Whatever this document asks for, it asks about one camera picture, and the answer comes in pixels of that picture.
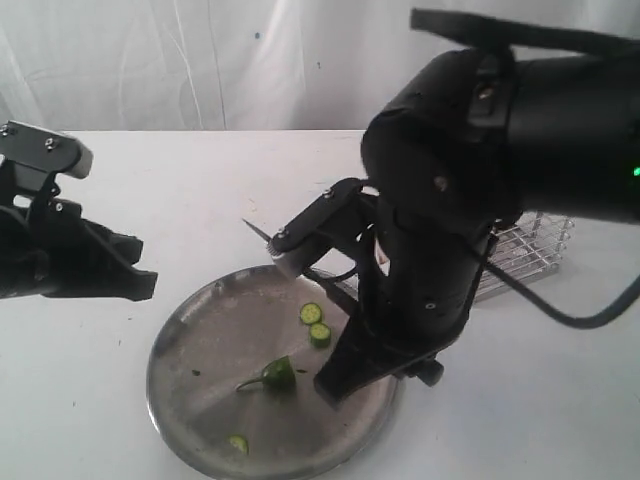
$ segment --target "screw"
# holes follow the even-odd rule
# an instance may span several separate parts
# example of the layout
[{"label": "screw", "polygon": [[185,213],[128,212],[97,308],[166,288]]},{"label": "screw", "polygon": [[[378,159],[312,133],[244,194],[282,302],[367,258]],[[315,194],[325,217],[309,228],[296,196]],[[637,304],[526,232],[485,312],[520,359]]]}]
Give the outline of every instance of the screw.
[{"label": "screw", "polygon": [[56,141],[55,138],[49,137],[44,142],[44,146],[47,147],[47,150],[51,151],[58,146],[58,142]]},{"label": "screw", "polygon": [[495,90],[492,87],[483,88],[482,90],[480,90],[480,93],[478,94],[478,98],[480,100],[486,100],[487,98],[493,96],[494,91]]},{"label": "screw", "polygon": [[436,186],[436,188],[440,192],[444,192],[449,186],[449,182],[447,181],[447,179],[445,177],[440,177],[440,176],[435,177],[433,179],[433,184]]}]

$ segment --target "green pepper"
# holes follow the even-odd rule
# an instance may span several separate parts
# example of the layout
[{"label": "green pepper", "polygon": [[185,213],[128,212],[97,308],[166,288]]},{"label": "green pepper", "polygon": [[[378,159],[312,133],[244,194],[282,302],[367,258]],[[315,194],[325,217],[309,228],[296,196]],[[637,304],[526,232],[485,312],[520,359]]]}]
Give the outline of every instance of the green pepper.
[{"label": "green pepper", "polygon": [[262,383],[265,388],[271,390],[289,390],[296,386],[296,374],[291,367],[289,356],[278,358],[262,369],[260,375],[242,382],[236,387],[236,391],[254,383]]}]

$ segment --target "stainless steel plate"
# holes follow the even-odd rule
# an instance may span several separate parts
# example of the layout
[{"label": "stainless steel plate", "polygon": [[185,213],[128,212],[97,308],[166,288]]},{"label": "stainless steel plate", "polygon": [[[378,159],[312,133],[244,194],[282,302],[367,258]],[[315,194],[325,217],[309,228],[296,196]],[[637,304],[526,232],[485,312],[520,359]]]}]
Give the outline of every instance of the stainless steel plate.
[{"label": "stainless steel plate", "polygon": [[[334,341],[346,315],[322,289],[286,280],[274,266],[217,280],[184,302],[164,325],[149,359],[147,398],[154,425],[187,464],[214,478],[307,478],[346,461],[379,429],[395,397],[387,377],[335,411],[313,389],[330,350],[314,350],[298,320],[306,302],[322,306]],[[270,361],[291,357],[292,395],[260,386],[235,392]],[[247,438],[249,455],[228,442]]]}]

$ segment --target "vegetable piece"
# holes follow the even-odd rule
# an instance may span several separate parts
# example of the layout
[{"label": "vegetable piece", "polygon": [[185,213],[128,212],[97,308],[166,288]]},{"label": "vegetable piece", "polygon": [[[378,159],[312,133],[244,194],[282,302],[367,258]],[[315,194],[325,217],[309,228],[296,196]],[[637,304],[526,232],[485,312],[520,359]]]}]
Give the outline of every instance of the vegetable piece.
[{"label": "vegetable piece", "polygon": [[317,303],[305,303],[300,309],[300,321],[305,325],[313,325],[322,321],[322,309]]},{"label": "vegetable piece", "polygon": [[309,327],[309,342],[315,348],[327,348],[331,345],[331,329],[324,323],[314,323]]},{"label": "vegetable piece", "polygon": [[236,387],[236,391],[251,385],[253,383],[262,383],[266,388],[272,390],[289,390],[296,386],[296,374],[291,367],[289,356],[285,356],[274,360],[262,369],[258,377],[242,382]]},{"label": "vegetable piece", "polygon": [[242,435],[229,435],[229,443],[232,447],[242,452],[244,455],[249,455],[249,442]]}]

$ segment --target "white backdrop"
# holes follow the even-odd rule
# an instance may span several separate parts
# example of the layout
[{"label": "white backdrop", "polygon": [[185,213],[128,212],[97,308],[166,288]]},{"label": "white backdrop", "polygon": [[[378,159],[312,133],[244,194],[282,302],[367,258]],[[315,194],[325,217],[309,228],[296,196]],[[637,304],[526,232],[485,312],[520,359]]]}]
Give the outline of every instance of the white backdrop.
[{"label": "white backdrop", "polygon": [[364,128],[455,48],[409,31],[413,6],[640,37],[637,0],[0,0],[0,120]]}]

